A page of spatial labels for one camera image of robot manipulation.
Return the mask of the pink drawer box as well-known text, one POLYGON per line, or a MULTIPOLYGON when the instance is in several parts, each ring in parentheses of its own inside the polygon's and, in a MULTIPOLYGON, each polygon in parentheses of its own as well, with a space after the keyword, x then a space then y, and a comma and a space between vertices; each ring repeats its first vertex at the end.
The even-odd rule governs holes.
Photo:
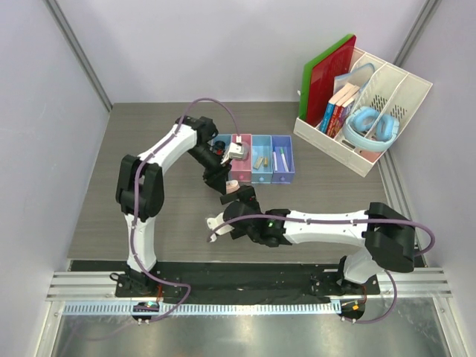
POLYGON ((240 182, 250 182, 251 181, 251 172, 252 172, 252 163, 251 163, 251 144, 252 144, 252 135, 251 134, 241 134, 241 142, 245 148, 246 157, 245 160, 233 160, 231 162, 231 171, 229 172, 230 180, 237 180, 240 182))

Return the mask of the red glue bottle black cap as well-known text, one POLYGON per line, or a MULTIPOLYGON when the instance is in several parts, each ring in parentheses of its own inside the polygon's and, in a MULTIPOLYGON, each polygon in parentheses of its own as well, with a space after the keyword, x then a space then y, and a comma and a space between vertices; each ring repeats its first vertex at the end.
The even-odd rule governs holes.
POLYGON ((217 155, 222 155, 225 152, 225 143, 223 141, 217 141, 213 147, 217 155))

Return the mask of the beige eraser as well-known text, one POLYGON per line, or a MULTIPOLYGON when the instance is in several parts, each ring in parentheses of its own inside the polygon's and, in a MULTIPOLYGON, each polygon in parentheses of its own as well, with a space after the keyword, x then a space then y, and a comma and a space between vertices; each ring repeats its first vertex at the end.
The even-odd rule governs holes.
POLYGON ((254 163, 254 169, 258 170, 263 163, 263 157, 259 157, 254 163))

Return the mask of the light blue drawer box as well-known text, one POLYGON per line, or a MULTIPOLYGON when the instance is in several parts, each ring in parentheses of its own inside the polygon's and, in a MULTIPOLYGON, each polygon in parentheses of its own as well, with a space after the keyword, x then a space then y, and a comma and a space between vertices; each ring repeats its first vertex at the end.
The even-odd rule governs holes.
POLYGON ((218 134, 211 142, 211 149, 217 155, 224 155, 231 143, 230 134, 218 134))
POLYGON ((271 136, 252 136, 252 171, 251 182, 253 184, 270 184, 273 175, 271 159, 271 136))

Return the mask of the blue capped white marker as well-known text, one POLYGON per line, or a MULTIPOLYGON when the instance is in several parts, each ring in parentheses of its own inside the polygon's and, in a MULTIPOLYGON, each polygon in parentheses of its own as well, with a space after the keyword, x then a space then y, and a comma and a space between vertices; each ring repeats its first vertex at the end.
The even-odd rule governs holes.
POLYGON ((274 165, 274 171, 277 172, 279 167, 277 163, 277 153, 273 151, 273 165, 274 165))

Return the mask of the green capped white marker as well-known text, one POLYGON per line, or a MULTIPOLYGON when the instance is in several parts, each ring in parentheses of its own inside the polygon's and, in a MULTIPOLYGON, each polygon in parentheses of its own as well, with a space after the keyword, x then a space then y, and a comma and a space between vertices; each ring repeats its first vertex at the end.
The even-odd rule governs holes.
POLYGON ((289 172, 289 166, 287 164, 286 155, 285 155, 285 152, 284 152, 282 147, 280 147, 280 157, 281 157, 282 162, 283 162, 283 169, 284 169, 284 171, 286 171, 288 173, 289 172))

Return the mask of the purple drawer box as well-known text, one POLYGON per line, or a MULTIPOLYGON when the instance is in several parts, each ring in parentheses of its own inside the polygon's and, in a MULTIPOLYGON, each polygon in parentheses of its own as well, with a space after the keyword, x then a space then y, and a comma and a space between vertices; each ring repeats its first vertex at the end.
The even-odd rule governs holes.
POLYGON ((289 135, 272 135, 273 184, 291 184, 295 177, 292 138, 289 135))

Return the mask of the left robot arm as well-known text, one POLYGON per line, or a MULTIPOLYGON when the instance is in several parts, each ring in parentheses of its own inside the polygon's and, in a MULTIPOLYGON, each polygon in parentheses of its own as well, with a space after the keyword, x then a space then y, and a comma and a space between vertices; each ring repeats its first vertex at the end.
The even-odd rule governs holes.
POLYGON ((183 154, 189 153, 204 167, 208 187, 226 194, 231 162, 222 160, 224 146, 210 145, 218 134, 212 119, 187 116, 147 151, 122 158, 115 199, 127 223, 129 256, 125 272, 110 275, 117 283, 117 297, 149 297, 161 285, 154 249, 155 218, 165 200, 164 175, 183 154))

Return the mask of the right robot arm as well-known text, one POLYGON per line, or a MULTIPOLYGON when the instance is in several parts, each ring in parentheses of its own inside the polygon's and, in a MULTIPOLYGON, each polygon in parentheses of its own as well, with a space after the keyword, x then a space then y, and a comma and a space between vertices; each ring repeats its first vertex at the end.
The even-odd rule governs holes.
POLYGON ((415 229, 384 203, 372 202, 366 210, 328 215, 289 209, 261 211, 254 188, 248 185, 221 196, 220 202, 226 208, 219 217, 224 224, 219 235, 247 236, 270 248, 302 243, 357 247, 357 252, 339 262, 335 282, 343 293, 355 292, 384 270, 414 270, 415 229))

